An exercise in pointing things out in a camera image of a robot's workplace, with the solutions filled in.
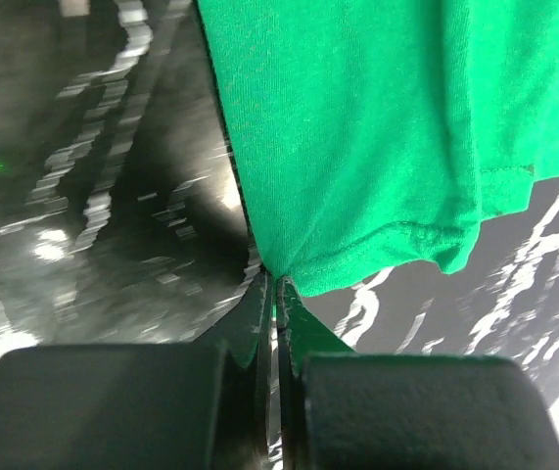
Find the green t-shirt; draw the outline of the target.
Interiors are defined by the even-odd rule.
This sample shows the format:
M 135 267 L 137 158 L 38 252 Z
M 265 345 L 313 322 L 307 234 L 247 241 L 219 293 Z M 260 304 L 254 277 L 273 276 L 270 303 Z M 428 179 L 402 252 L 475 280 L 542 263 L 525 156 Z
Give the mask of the green t-shirt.
M 308 297 L 416 260 L 559 177 L 559 1 L 203 1 L 256 245 Z

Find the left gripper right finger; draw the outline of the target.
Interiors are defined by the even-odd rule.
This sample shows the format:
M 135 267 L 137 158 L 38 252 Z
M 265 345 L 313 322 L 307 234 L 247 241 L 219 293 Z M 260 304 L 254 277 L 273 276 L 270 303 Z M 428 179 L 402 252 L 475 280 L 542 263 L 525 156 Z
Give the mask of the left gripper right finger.
M 497 356 L 359 354 L 276 291 L 287 469 L 559 469 L 559 439 L 524 371 Z

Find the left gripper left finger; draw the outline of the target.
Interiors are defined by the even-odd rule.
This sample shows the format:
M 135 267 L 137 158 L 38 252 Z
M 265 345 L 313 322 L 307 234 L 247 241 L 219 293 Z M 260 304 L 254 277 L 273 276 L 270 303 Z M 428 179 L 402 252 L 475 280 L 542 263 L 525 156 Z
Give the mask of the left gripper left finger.
M 257 469 L 268 455 L 272 279 L 187 343 L 0 358 L 0 469 Z

